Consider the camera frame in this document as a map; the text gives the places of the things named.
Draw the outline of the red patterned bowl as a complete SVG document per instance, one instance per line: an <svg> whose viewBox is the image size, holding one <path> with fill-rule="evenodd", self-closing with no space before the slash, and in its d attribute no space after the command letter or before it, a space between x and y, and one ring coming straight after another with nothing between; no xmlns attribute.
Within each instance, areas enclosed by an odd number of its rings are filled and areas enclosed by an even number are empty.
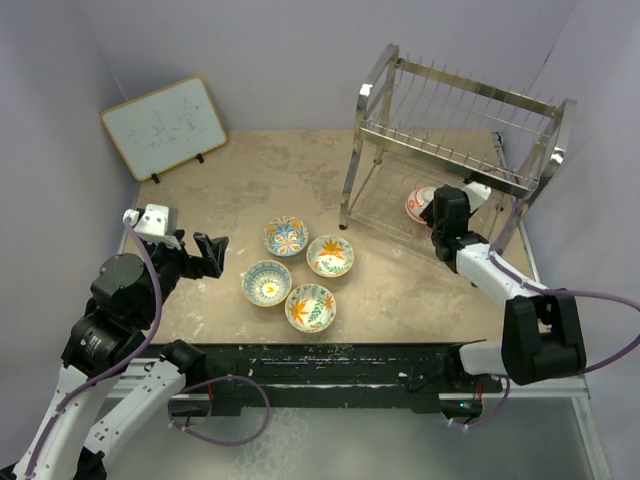
<svg viewBox="0 0 640 480"><path fill-rule="evenodd" d="M422 187L409 194L405 202L405 210L410 219L422 225L426 224L420 214L433 200L434 192L434 187Z"/></svg>

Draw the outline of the orange flower green leaf bowl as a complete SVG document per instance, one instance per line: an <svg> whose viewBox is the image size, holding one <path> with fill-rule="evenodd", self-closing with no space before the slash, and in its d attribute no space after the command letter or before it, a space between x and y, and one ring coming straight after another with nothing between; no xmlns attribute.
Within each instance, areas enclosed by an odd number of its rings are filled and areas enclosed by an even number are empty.
<svg viewBox="0 0 640 480"><path fill-rule="evenodd" d="M337 278L345 275L353 267L355 253L346 239L337 235L323 235L309 244L306 260L317 275Z"/></svg>

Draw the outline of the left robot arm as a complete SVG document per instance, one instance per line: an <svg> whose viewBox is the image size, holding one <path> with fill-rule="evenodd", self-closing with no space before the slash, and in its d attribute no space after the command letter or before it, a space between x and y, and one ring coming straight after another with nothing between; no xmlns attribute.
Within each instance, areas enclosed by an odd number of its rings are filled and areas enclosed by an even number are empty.
<svg viewBox="0 0 640 480"><path fill-rule="evenodd" d="M194 392L206 378L206 356L177 340L165 347L143 379L114 410L97 416L108 393L160 325L162 307L181 279L218 278L229 240L194 238L185 251L179 234L129 233L138 254L109 258L91 285L84 316L62 354L54 396L36 437L4 479L104 479L111 463L161 404L180 389Z"/></svg>

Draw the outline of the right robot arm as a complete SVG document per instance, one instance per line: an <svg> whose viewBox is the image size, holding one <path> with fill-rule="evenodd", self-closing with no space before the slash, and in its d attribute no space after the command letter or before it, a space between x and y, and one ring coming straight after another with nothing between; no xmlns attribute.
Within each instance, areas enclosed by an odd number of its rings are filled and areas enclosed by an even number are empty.
<svg viewBox="0 0 640 480"><path fill-rule="evenodd" d="M448 185L434 191L421 213L436 257L503 308L500 339L458 346L457 359L444 369L446 383L467 391L484 374L527 385L580 373L587 358L575 298L549 294L513 270L469 228L471 213L467 192Z"/></svg>

